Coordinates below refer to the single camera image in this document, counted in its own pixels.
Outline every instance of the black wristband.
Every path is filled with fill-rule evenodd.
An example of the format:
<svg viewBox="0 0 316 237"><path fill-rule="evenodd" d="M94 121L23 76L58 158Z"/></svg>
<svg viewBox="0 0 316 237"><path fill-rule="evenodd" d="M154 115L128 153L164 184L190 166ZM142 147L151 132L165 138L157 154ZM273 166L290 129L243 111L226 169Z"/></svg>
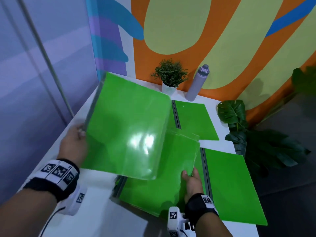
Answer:
<svg viewBox="0 0 316 237"><path fill-rule="evenodd" d="M192 195L184 208L185 217L188 218L190 223L194 226L196 226L202 215L209 212L218 216L210 197L202 193Z"/></svg>
<svg viewBox="0 0 316 237"><path fill-rule="evenodd" d="M26 183L23 188L35 191L48 191L59 202L67 199L75 191L79 174L79 168L72 161L67 159L52 160L35 173L35 177Z"/></svg>

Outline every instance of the bottle lid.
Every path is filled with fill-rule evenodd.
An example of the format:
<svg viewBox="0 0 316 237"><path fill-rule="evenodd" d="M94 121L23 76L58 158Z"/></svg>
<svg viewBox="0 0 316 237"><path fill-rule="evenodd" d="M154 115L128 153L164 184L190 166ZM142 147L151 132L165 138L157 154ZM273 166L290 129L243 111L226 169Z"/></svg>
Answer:
<svg viewBox="0 0 316 237"><path fill-rule="evenodd" d="M198 69L198 73L202 76L208 76L210 71L209 71L209 65L207 64L204 64L203 66L201 66L199 69Z"/></svg>

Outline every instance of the gray water bottle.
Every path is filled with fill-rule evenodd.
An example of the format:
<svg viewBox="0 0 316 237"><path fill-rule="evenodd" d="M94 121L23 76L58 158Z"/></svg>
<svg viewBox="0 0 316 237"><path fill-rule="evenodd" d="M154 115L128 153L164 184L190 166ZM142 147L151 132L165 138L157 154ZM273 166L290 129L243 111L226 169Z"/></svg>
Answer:
<svg viewBox="0 0 316 237"><path fill-rule="evenodd" d="M190 89L188 93L186 94L185 98L188 101L194 101L198 93L200 92L205 80L207 79L207 76L209 75L209 65L204 64L202 67L200 67L197 71L197 73L194 76L192 85L190 86Z"/></svg>

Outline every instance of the white table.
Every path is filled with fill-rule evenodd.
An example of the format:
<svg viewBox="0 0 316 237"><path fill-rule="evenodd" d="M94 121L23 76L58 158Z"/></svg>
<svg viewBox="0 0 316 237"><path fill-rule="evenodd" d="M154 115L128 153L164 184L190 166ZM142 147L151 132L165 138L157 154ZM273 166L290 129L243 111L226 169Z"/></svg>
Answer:
<svg viewBox="0 0 316 237"><path fill-rule="evenodd" d="M161 91L161 86L135 78L121 76L132 82L151 89ZM171 99L187 101L184 98L185 92L176 90ZM61 139L65 136L70 126L83 123L95 91L91 94L85 104L81 107L69 125L61 133L43 159L39 162L32 174L40 169L47 161L56 158ZM197 96L194 103L205 104L219 141L200 140L201 147L234 153L232 142L225 141L225 136L229 133L227 124L220 122L216 106L217 100ZM126 203L112 198L115 174L81 169L79 183L88 187L85 199L75 216L56 214L47 226L44 236L74 236L74 237L162 237L169 236L166 222L149 215L141 210L131 207ZM224 221L228 230L234 237L259 237L254 224Z"/></svg>

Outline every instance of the white pot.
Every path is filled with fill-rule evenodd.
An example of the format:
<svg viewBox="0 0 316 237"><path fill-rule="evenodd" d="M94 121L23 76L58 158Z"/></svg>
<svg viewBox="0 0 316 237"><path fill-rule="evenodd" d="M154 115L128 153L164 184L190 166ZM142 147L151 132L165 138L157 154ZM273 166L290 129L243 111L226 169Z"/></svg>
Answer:
<svg viewBox="0 0 316 237"><path fill-rule="evenodd" d="M172 96L172 94L176 91L176 87L169 87L166 86L164 83L162 83L162 93L168 95L168 96Z"/></svg>

